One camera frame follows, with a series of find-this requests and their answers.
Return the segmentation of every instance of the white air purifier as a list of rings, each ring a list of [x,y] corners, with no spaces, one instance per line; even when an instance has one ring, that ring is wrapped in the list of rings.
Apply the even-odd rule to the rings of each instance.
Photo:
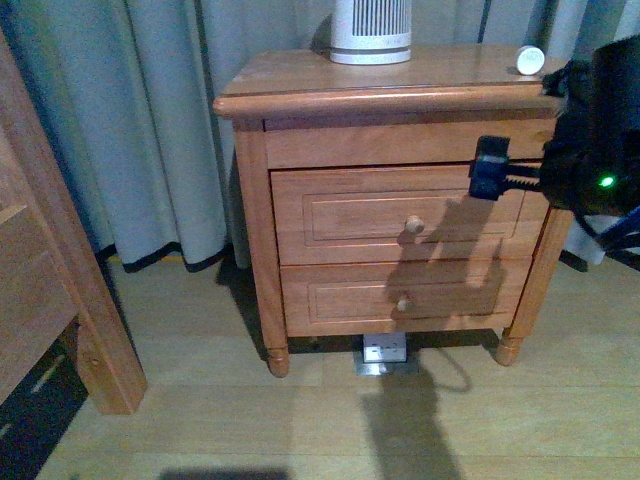
[[[336,0],[331,60],[383,65],[411,58],[411,0]]]

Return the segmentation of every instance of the power socket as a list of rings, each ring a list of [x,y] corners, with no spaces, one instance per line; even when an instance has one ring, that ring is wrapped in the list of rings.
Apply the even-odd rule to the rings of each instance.
[[[404,332],[363,335],[364,363],[407,361],[407,336]]]

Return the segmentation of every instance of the white cap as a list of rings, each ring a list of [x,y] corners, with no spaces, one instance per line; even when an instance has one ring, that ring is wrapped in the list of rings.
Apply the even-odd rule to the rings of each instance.
[[[516,68],[521,75],[535,75],[544,66],[544,53],[531,45],[525,45],[516,53]]]

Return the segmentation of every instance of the drawer panel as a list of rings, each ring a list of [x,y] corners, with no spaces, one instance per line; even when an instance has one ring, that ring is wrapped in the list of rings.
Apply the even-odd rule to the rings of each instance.
[[[511,138],[512,158],[536,159],[555,121],[550,109],[271,120],[267,158],[271,169],[470,161],[495,135]]]
[[[290,336],[499,328],[530,258],[283,267]]]
[[[274,172],[283,265],[530,256],[540,194],[469,197],[467,166]],[[407,231],[407,219],[424,224]]]

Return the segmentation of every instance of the curtain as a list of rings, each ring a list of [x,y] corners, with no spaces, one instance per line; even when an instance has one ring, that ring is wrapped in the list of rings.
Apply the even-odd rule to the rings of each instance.
[[[413,43],[571,58],[637,31],[640,0],[414,0]],[[2,27],[96,250],[178,242],[249,263],[233,133],[210,105],[253,55],[326,45],[327,0],[8,0]]]

